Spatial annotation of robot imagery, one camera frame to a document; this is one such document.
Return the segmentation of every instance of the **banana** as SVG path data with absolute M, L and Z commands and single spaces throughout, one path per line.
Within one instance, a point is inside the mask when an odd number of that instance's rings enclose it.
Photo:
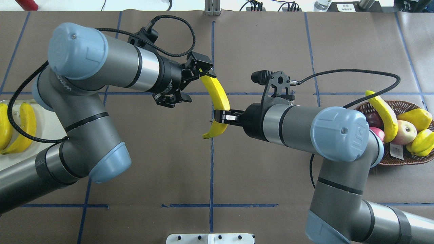
M 415 155 L 419 157 L 425 157 L 428 156 L 433 149 L 434 149 L 434 144 L 425 151 L 415 153 Z
M 425 129 L 417 134 L 416 138 L 413 140 L 411 144 L 411 149 L 414 153 L 417 154 L 428 150 L 433 145 L 434 145 L 434 132 L 432 132 L 430 129 Z
M 0 103 L 0 150 L 7 147 L 12 138 L 13 128 L 7 119 L 7 105 Z
M 21 129 L 27 134 L 35 136 L 36 135 L 36 116 L 32 106 L 28 103 L 23 102 L 20 106 L 20 118 L 21 118 Z M 23 135 L 18 135 L 18 138 L 6 149 L 1 150 L 0 153 L 5 155 L 9 153 L 18 153 L 26 150 L 32 140 L 24 137 Z
M 373 91 L 366 91 L 365 96 L 374 94 Z M 398 120 L 395 112 L 380 96 L 368 99 L 368 102 L 378 111 L 384 123 L 384 143 L 391 142 L 398 133 Z
M 211 101 L 214 104 L 214 109 L 218 110 L 230 110 L 229 100 L 224 92 L 223 87 L 217 78 L 211 76 L 201 76 L 201 81 L 207 88 L 208 93 L 211 96 Z M 214 136 L 221 135 L 226 130 L 227 124 L 221 124 L 213 121 L 211 129 L 208 133 L 202 135 L 204 139 L 209 139 Z

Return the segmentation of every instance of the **fruit basket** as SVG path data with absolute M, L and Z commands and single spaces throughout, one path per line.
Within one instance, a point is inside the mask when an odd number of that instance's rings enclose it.
M 406 101 L 400 101 L 400 100 L 386 100 L 385 101 L 389 106 L 393 109 L 396 115 L 402 114 L 405 112 L 408 112 L 413 109 L 419 109 L 420 107 Z M 368 114 L 370 112 L 375 111 L 375 109 L 372 107 L 372 105 L 368 102 L 365 102 L 363 104 L 360 104 L 355 110 L 358 110 L 362 112 L 363 114 Z M 434 122 L 431 121 L 430 126 L 428 127 L 431 131 L 434 131 Z M 415 155 L 412 155 L 407 149 L 403 148 L 403 157 L 404 160 L 395 158 L 390 156 L 390 147 L 389 143 L 384 144 L 384 157 L 380 161 L 379 164 L 386 165 L 386 166 L 393 166 L 393 165 L 420 165 L 427 163 L 434 159 L 434 150 L 430 152 L 428 156 L 425 157 L 418 157 Z

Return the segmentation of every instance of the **red object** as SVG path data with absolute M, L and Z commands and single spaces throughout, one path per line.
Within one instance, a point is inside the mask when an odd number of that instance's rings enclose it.
M 39 6 L 33 0 L 15 0 L 25 11 L 38 10 Z

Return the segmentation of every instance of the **ur logo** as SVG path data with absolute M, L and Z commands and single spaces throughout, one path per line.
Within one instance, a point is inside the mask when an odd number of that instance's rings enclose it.
M 365 138 L 366 131 L 366 127 L 360 124 L 357 125 L 357 131 L 353 140 L 353 145 L 355 147 L 359 148 L 363 144 L 363 139 Z

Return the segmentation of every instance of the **red apple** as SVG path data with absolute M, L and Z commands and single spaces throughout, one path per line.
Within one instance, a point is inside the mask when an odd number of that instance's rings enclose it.
M 381 119 L 377 111 L 367 113 L 365 116 L 369 127 L 381 128 L 383 126 L 383 120 Z
M 395 139 L 390 143 L 405 145 L 412 142 L 417 134 L 418 131 L 412 123 L 405 120 L 398 120 L 398 133 L 396 134 Z
M 378 136 L 378 138 L 380 138 L 381 142 L 384 143 L 384 131 L 382 131 L 381 129 L 377 128 L 377 127 L 369 127 L 370 130 L 372 130 L 372 132 L 374 134 L 376 134 Z

